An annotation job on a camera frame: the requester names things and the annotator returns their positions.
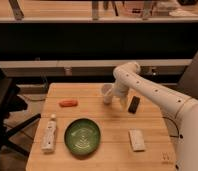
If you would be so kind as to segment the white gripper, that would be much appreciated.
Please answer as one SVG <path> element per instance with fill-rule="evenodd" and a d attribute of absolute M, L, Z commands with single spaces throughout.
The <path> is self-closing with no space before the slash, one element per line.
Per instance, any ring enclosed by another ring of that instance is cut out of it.
<path fill-rule="evenodd" d="M 121 108 L 123 110 L 127 109 L 127 103 L 128 103 L 128 92 L 129 87 L 121 83 L 120 81 L 116 80 L 113 84 L 112 88 L 113 95 L 119 98 L 119 102 L 121 105 Z"/>

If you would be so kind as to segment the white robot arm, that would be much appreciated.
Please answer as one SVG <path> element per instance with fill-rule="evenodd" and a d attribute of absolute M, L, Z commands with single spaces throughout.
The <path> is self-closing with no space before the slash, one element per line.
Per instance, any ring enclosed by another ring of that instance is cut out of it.
<path fill-rule="evenodd" d="M 176 150 L 177 171 L 198 171 L 198 100 L 141 76 L 140 65 L 128 62 L 114 68 L 113 92 L 126 97 L 130 88 L 158 105 L 180 122 L 180 136 Z"/>

